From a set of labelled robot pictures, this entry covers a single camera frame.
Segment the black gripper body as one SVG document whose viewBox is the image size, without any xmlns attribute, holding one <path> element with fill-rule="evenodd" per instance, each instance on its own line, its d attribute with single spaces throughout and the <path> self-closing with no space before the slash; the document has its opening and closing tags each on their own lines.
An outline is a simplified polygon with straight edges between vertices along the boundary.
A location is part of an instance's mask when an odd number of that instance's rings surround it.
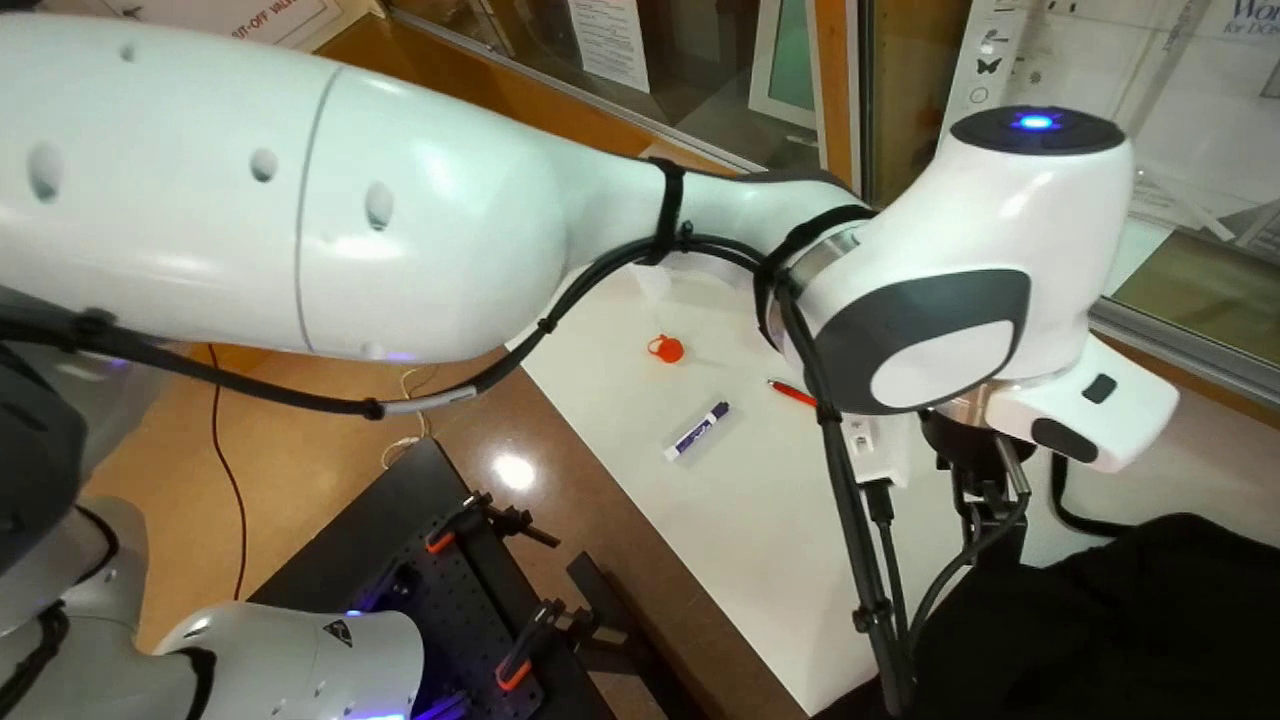
<svg viewBox="0 0 1280 720">
<path fill-rule="evenodd" d="M 963 537 L 993 537 L 1030 499 L 1025 461 L 1032 442 L 971 428 L 941 411 L 921 415 L 938 466 L 952 480 L 952 506 Z"/>
</svg>

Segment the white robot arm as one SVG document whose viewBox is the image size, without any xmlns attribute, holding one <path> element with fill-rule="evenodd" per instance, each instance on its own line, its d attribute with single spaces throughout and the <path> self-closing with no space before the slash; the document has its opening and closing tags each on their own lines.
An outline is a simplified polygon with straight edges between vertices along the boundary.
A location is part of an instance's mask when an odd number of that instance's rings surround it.
<svg viewBox="0 0 1280 720">
<path fill-rule="evenodd" d="M 962 121 L 870 206 L 823 175 L 703 175 L 428 88 L 142 18 L 0 16 L 3 720 L 411 720 L 401 612 L 221 605 L 136 647 L 132 506 L 83 485 L 150 367 L 211 349 L 516 356 L 590 275 L 732 256 L 822 421 L 792 490 L 714 528 L 732 621 L 823 707 L 901 642 L 848 428 L 971 402 L 1038 447 L 1133 463 L 1167 378 L 1089 327 L 1133 197 L 1118 123 Z"/>
</svg>

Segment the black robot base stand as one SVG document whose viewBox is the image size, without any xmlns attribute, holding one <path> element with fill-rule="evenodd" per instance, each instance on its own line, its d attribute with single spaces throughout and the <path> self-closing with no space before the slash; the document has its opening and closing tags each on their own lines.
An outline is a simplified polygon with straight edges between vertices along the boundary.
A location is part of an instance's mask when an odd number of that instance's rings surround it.
<svg viewBox="0 0 1280 720">
<path fill-rule="evenodd" d="M 444 554 L 420 547 L 471 487 L 441 442 L 409 447 L 272 580 L 260 605 L 343 612 L 401 612 L 426 640 L 420 700 L 409 720 L 622 720 L 600 676 L 636 676 L 666 720 L 703 720 L 692 692 L 650 640 L 625 587 L 579 551 L 567 580 L 596 612 L 575 642 L 536 655 L 533 676 L 505 694 L 495 661 L 543 599 L 507 551 L 507 537 L 470 528 Z"/>
</svg>

